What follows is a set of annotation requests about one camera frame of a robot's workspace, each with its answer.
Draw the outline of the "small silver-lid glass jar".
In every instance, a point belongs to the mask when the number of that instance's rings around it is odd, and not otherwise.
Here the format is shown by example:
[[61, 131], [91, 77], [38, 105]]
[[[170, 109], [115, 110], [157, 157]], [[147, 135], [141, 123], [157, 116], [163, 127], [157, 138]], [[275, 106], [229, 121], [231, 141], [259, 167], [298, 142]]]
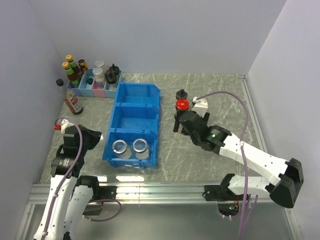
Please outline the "small silver-lid glass jar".
[[118, 139], [112, 144], [112, 151], [120, 159], [130, 159], [132, 156], [130, 147], [123, 139]]

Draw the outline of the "large silver-lid glass jar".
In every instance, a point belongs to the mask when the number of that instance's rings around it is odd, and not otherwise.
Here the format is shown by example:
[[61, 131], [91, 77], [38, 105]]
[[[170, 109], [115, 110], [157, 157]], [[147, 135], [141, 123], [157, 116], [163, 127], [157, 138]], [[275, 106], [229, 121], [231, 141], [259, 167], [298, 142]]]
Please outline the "large silver-lid glass jar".
[[133, 142], [135, 157], [139, 160], [146, 160], [149, 157], [149, 144], [143, 138], [138, 138]]

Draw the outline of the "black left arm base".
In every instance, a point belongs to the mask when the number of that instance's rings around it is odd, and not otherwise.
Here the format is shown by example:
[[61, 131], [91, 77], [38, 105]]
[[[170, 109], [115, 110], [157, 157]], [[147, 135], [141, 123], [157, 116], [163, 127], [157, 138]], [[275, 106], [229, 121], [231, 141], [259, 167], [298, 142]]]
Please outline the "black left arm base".
[[84, 216], [99, 216], [103, 210], [103, 202], [94, 202], [95, 200], [102, 199], [115, 199], [117, 194], [117, 187], [115, 185], [111, 186], [101, 186], [98, 194], [94, 195], [89, 201], [84, 209]]

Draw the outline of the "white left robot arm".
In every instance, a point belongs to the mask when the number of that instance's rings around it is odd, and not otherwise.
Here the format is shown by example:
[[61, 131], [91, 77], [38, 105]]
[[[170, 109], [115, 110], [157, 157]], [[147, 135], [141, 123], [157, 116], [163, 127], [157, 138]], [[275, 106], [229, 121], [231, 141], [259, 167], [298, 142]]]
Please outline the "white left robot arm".
[[87, 151], [101, 140], [100, 131], [82, 125], [64, 129], [63, 144], [51, 162], [50, 189], [35, 240], [70, 240], [89, 201], [101, 195], [96, 176], [80, 176]]

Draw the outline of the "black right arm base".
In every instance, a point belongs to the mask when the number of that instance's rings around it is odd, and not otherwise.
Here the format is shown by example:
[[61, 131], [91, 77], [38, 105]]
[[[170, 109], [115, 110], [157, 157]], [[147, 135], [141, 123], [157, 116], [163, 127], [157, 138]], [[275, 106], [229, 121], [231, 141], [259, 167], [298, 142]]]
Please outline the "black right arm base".
[[243, 193], [234, 193], [230, 183], [220, 185], [205, 185], [202, 197], [207, 202], [216, 202], [219, 215], [223, 219], [232, 220], [241, 215], [241, 201]]

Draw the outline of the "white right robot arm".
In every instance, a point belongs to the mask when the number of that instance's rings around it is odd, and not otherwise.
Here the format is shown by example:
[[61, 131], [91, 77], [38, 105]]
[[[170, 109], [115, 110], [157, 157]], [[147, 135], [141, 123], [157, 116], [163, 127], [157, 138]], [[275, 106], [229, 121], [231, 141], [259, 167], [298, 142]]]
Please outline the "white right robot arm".
[[195, 111], [186, 111], [179, 123], [194, 145], [203, 150], [227, 157], [257, 172], [259, 177], [245, 177], [228, 173], [220, 185], [205, 185], [207, 201], [233, 201], [249, 196], [270, 197], [276, 204], [293, 208], [304, 183], [302, 163], [291, 158], [285, 160], [249, 145], [218, 125], [207, 125], [207, 120]]

